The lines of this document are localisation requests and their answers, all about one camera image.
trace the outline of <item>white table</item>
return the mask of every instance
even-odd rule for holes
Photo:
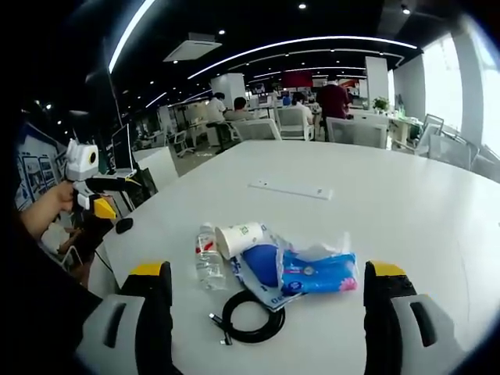
[[[333,188],[331,201],[264,191],[248,183]],[[118,285],[140,263],[167,259],[173,278],[173,360],[183,373],[363,373],[364,263],[395,263],[419,293],[455,321],[465,350],[500,306],[500,185],[434,160],[353,145],[246,141],[202,164],[130,214],[134,227],[104,243]],[[196,279],[194,243],[204,222],[260,221],[296,244],[333,244],[345,230],[360,285],[343,295],[307,295],[286,306],[286,322],[257,345],[219,344],[207,315],[226,298]],[[257,328],[257,306],[238,309],[239,327]]]

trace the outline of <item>paper cup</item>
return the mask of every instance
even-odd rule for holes
[[[259,223],[233,225],[227,228],[216,227],[217,249],[226,259],[241,254],[244,250],[260,243],[263,238],[263,228]]]

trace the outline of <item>black cable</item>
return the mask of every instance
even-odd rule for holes
[[[109,270],[109,272],[113,273],[113,270],[111,270],[111,267],[108,265],[108,263],[106,263],[104,261],[104,259],[102,259],[101,256],[99,255],[99,252],[97,251],[97,249],[95,249],[94,252],[97,255],[97,257],[99,257],[99,259],[101,260],[102,264],[104,264],[106,266],[106,268]]]
[[[233,327],[231,322],[233,311],[245,302],[258,303],[269,314],[269,320],[267,323],[258,330],[237,330]],[[224,330],[224,332],[227,332],[234,340],[255,344],[257,342],[269,340],[272,336],[277,334],[284,325],[284,319],[285,315],[283,308],[276,312],[271,312],[257,299],[257,297],[254,296],[253,293],[245,290],[237,293],[226,302],[222,311],[222,320],[220,324],[217,325]]]

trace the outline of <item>black mouse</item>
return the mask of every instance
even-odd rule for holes
[[[134,219],[131,217],[126,217],[125,219],[120,220],[118,223],[116,223],[116,232],[118,234],[125,233],[127,230],[132,228],[134,225]]]

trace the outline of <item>man in red shirt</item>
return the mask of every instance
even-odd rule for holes
[[[322,108],[322,126],[325,128],[325,141],[328,142],[327,117],[345,119],[348,112],[348,104],[351,102],[347,90],[329,81],[318,92],[316,101]]]

